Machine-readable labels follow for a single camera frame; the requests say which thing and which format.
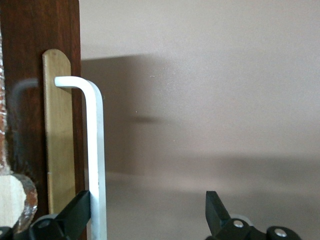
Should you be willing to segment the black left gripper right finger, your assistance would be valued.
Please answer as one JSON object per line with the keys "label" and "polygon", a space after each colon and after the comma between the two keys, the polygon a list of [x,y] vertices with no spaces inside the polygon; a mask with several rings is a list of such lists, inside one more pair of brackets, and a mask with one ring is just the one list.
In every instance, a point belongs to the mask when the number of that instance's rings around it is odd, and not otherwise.
{"label": "black left gripper right finger", "polygon": [[282,226],[271,226],[261,232],[247,221],[232,218],[216,191],[205,195],[205,218],[211,235],[208,240],[300,240],[293,230]]}

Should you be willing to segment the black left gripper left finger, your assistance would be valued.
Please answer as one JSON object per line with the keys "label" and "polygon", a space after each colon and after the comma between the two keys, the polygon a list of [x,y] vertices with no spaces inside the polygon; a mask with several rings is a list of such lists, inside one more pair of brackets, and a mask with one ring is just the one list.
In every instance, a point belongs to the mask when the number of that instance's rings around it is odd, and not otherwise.
{"label": "black left gripper left finger", "polygon": [[13,233],[7,226],[0,228],[2,240],[78,240],[91,218],[88,190],[80,191],[55,217],[44,215],[26,230]]}

